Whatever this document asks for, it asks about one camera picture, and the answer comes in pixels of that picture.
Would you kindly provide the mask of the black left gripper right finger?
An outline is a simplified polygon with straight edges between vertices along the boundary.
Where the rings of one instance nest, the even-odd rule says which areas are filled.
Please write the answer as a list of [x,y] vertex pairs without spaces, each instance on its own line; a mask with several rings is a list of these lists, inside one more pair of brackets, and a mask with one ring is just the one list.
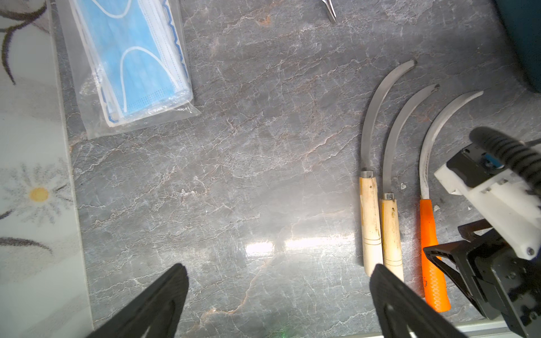
[[384,337],[464,337],[385,266],[378,264],[369,283]]

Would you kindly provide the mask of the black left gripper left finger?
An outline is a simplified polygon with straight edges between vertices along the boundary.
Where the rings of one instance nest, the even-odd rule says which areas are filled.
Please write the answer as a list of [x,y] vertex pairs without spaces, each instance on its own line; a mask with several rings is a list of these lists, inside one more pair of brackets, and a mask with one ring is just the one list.
[[174,337],[189,290],[187,269],[169,268],[90,337]]

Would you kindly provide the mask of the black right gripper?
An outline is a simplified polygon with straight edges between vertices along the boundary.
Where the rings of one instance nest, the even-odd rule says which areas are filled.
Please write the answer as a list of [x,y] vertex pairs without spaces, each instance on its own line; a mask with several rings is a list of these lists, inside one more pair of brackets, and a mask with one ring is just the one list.
[[485,220],[458,227],[462,241],[423,248],[425,257],[487,319],[521,337],[540,336],[540,260],[520,259]]

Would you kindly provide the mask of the teal plastic storage tray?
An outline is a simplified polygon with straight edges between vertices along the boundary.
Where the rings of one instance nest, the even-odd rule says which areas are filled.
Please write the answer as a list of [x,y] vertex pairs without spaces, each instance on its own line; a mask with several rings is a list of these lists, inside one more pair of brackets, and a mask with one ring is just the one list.
[[540,0],[494,3],[530,88],[540,93]]

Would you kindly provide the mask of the silver metal tongs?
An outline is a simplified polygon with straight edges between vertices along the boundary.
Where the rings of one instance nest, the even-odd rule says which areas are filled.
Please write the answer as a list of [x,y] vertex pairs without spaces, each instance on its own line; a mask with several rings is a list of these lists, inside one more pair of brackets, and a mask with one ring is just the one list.
[[335,12],[332,1],[331,0],[322,0],[322,2],[325,5],[325,8],[326,8],[326,11],[327,11],[327,14],[328,14],[328,18],[330,19],[330,21],[332,23],[336,23],[337,22],[337,16],[336,16],[336,12]]

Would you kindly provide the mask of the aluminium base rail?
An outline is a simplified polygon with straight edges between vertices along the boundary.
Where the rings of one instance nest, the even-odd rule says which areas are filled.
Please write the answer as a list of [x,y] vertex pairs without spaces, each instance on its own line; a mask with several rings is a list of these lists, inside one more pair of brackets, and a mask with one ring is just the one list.
[[467,337],[477,338],[521,338],[521,336],[512,332],[505,321],[498,319],[495,321],[473,321],[470,323],[460,323],[455,326],[458,331]]

